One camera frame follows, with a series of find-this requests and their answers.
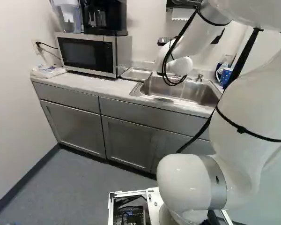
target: paper towel dispenser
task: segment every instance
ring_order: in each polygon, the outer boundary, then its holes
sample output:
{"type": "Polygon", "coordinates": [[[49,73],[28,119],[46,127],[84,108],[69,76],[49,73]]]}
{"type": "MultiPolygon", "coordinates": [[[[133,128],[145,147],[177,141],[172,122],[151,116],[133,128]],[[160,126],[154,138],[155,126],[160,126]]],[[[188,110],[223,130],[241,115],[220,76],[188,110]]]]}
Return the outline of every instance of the paper towel dispenser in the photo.
{"type": "Polygon", "coordinates": [[[172,8],[194,8],[200,6],[202,0],[167,0],[167,9],[172,8]]]}

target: gray countertop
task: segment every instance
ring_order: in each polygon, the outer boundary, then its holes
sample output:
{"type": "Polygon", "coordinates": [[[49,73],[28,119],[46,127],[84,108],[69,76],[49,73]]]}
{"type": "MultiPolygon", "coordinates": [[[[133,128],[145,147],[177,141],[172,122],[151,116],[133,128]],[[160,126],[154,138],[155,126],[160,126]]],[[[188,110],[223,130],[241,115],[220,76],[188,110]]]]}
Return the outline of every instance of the gray countertop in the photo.
{"type": "Polygon", "coordinates": [[[69,90],[75,90],[87,94],[98,95],[105,98],[121,100],[125,102],[146,105],[155,108],[170,110],[189,115],[208,118],[213,111],[211,107],[200,107],[199,105],[184,103],[169,103],[152,101],[143,97],[130,96],[130,92],[137,82],[128,80],[110,80],[99,77],[80,75],[75,73],[64,73],[53,78],[42,79],[31,76],[33,82],[48,84],[69,90]]]}

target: gray carpet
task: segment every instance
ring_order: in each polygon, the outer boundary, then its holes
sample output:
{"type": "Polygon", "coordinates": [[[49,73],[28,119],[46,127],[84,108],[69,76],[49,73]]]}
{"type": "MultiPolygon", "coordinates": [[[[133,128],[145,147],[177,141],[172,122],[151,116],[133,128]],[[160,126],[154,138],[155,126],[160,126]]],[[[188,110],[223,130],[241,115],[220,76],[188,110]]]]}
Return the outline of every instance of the gray carpet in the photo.
{"type": "Polygon", "coordinates": [[[106,225],[108,193],[156,181],[61,150],[1,212],[0,224],[106,225]]]}

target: microwave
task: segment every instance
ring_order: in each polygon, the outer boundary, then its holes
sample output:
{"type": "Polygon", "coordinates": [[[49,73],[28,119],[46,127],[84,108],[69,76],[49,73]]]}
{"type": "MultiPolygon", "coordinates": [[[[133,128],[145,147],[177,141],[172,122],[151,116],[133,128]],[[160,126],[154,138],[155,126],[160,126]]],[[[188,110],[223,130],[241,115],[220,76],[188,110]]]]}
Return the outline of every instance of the microwave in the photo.
{"type": "Polygon", "coordinates": [[[58,32],[55,37],[67,70],[117,78],[131,67],[131,36],[58,32]]]}

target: sink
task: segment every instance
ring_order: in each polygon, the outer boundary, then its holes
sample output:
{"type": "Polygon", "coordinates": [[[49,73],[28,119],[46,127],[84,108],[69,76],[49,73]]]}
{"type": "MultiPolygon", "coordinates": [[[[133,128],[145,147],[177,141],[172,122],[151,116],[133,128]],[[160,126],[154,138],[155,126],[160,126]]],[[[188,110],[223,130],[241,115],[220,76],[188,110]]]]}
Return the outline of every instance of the sink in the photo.
{"type": "Polygon", "coordinates": [[[201,106],[216,107],[221,93],[210,80],[200,82],[187,78],[183,83],[171,87],[159,75],[151,75],[144,83],[138,83],[130,95],[165,102],[185,101],[201,106]]]}

